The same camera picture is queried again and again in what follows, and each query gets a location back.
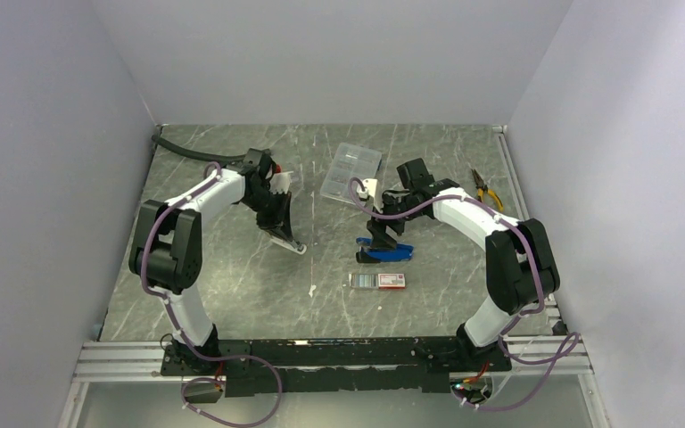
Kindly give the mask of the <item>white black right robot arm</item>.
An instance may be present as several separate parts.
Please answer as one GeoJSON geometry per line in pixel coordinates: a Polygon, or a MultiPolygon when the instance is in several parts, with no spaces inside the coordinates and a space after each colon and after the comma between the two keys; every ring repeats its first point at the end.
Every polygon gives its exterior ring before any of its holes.
{"type": "Polygon", "coordinates": [[[428,217],[453,227],[485,254],[488,296],[457,330],[455,358],[467,370],[479,368],[498,348],[499,339],[517,319],[543,310],[545,298],[560,277],[544,225],[519,220],[470,195],[452,179],[437,180],[422,159],[397,168],[402,188],[381,190],[373,178],[353,177],[348,192],[370,219],[368,238],[357,240],[359,263],[400,262],[412,258],[413,246],[398,243],[408,221],[428,217]]]}

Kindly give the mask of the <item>small beige white stapler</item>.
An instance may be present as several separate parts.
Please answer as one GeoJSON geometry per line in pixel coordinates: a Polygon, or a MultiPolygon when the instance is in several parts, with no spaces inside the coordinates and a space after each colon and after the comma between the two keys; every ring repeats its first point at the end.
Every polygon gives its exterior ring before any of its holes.
{"type": "Polygon", "coordinates": [[[306,244],[301,243],[300,241],[297,241],[293,238],[288,238],[287,236],[276,233],[274,231],[268,231],[268,235],[272,243],[279,245],[280,247],[283,247],[289,251],[292,251],[293,253],[302,255],[307,250],[306,244]]]}

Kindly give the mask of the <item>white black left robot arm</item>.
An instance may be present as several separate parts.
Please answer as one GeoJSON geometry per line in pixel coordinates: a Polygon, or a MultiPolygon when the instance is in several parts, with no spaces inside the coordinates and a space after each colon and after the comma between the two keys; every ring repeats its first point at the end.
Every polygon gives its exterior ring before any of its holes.
{"type": "Polygon", "coordinates": [[[219,332],[197,288],[202,270],[202,227],[232,205],[242,204],[272,243],[303,254],[290,220],[290,178],[264,151],[242,159],[207,164],[202,180],[166,201],[148,200],[139,209],[128,265],[143,291],[158,298],[173,326],[177,355],[199,375],[221,361],[219,332]]]}

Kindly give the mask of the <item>red white staples box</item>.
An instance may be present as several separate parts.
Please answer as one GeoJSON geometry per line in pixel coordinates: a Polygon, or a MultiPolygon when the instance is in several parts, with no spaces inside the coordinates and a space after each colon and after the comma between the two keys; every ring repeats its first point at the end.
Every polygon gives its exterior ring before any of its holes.
{"type": "Polygon", "coordinates": [[[361,274],[348,275],[349,287],[362,290],[402,290],[406,288],[403,274],[361,274]]]}

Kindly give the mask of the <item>blue black stapler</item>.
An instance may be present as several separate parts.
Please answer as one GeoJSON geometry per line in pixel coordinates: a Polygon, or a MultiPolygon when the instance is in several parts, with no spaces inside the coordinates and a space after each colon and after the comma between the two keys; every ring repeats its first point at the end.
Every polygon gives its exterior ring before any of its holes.
{"type": "Polygon", "coordinates": [[[394,249],[373,250],[370,238],[359,237],[356,244],[359,251],[355,254],[355,259],[360,264],[376,264],[385,262],[409,261],[413,257],[414,247],[411,245],[397,243],[394,249]]]}

